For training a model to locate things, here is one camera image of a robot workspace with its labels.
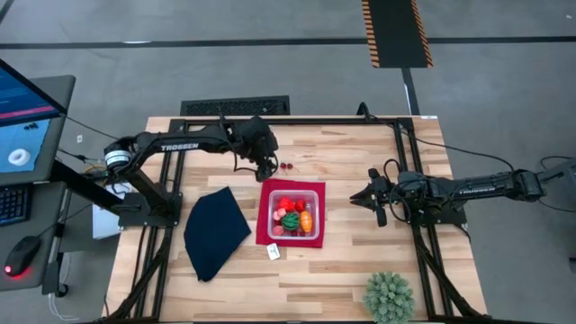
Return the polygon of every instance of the computer mouse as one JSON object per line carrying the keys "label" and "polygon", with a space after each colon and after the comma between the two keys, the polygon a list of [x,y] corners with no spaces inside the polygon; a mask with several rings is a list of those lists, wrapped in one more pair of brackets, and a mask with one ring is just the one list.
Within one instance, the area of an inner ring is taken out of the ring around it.
{"label": "computer mouse", "polygon": [[35,236],[25,237],[16,243],[6,258],[4,272],[10,276],[21,275],[36,256],[40,243],[41,240]]}

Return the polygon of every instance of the desk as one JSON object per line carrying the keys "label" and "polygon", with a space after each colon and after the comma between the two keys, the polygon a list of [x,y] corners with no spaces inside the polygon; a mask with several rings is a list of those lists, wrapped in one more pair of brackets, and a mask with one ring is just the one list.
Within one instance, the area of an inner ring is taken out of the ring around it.
{"label": "desk", "polygon": [[[74,83],[76,82],[73,76],[41,77],[31,81],[64,108],[68,108]],[[44,181],[50,177],[60,143],[60,135],[64,128],[64,120],[61,117],[50,120],[34,170],[1,174],[0,186]],[[37,235],[56,222],[60,214],[60,205],[64,198],[65,189],[66,186],[62,183],[36,184],[32,192],[30,219],[0,228],[0,262],[2,262],[3,266],[8,253],[21,238],[28,235]],[[0,274],[0,292],[32,288],[42,284],[55,232],[56,228],[52,228],[40,237],[40,250],[31,263],[30,271],[24,273],[18,280],[8,277],[4,272]]]}
{"label": "desk", "polygon": [[[413,122],[417,137],[443,142],[438,120],[414,117]],[[167,131],[169,123],[168,117],[152,117],[147,131]],[[181,186],[182,225],[175,228],[160,320],[371,320],[362,295],[370,274],[379,271],[398,272],[409,280],[417,302],[415,319],[425,319],[410,228],[390,214],[388,225],[378,228],[375,214],[348,200],[351,194],[365,188],[368,168],[382,170],[386,159],[397,158],[393,131],[382,125],[271,127],[280,145],[278,158],[298,168],[288,171],[288,175],[279,170],[274,177],[326,183],[324,247],[281,247],[281,258],[270,261],[265,247],[256,245],[261,184],[251,173],[232,173],[230,153],[187,152]],[[408,141],[405,139],[404,143],[410,155]],[[451,177],[445,149],[422,143],[418,147],[426,174]],[[158,180],[162,159],[157,154],[142,168],[153,180]],[[170,176],[176,165],[176,159],[172,161]],[[396,181],[398,174],[393,167],[389,175]],[[199,197],[224,186],[234,193],[252,234],[212,281],[199,283],[185,251],[184,224]],[[437,226],[436,230],[448,277],[477,311],[485,312],[467,237],[451,225]],[[121,234],[107,294],[111,310],[131,290],[140,232],[140,228],[134,228]],[[436,280],[431,273],[430,277],[436,313],[441,314]],[[148,288],[145,315],[150,314],[153,288],[154,284]]]}

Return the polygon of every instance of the white paper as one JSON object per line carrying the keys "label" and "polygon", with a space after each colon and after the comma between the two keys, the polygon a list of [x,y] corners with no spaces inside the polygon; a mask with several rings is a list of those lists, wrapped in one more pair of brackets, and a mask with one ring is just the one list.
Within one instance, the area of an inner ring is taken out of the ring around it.
{"label": "white paper", "polygon": [[[125,193],[132,191],[132,186],[128,183],[116,184],[116,192],[112,190],[111,185],[106,186],[106,190],[118,198],[124,198]],[[92,237],[94,239],[105,239],[113,235],[120,234],[118,229],[118,216],[100,208],[95,204],[92,205]]]}
{"label": "white paper", "polygon": [[270,257],[270,260],[276,260],[277,258],[280,258],[280,251],[278,250],[276,243],[270,244],[266,247],[266,249],[268,250],[268,256]]}

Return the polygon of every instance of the keyboard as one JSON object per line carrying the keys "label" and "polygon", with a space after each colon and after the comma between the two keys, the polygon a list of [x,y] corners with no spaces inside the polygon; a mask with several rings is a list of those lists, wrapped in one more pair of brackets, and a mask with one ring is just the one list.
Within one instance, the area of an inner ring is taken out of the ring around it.
{"label": "keyboard", "polygon": [[27,221],[32,207],[33,184],[0,187],[0,226]]}
{"label": "keyboard", "polygon": [[254,116],[289,115],[290,98],[287,95],[183,101],[181,116]]}

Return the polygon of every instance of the navy blue cloth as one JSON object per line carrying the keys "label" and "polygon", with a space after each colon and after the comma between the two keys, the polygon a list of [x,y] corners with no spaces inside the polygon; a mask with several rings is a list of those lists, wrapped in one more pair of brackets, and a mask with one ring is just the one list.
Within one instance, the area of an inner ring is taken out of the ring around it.
{"label": "navy blue cloth", "polygon": [[230,188],[200,197],[184,231],[198,281],[210,281],[250,233]]}

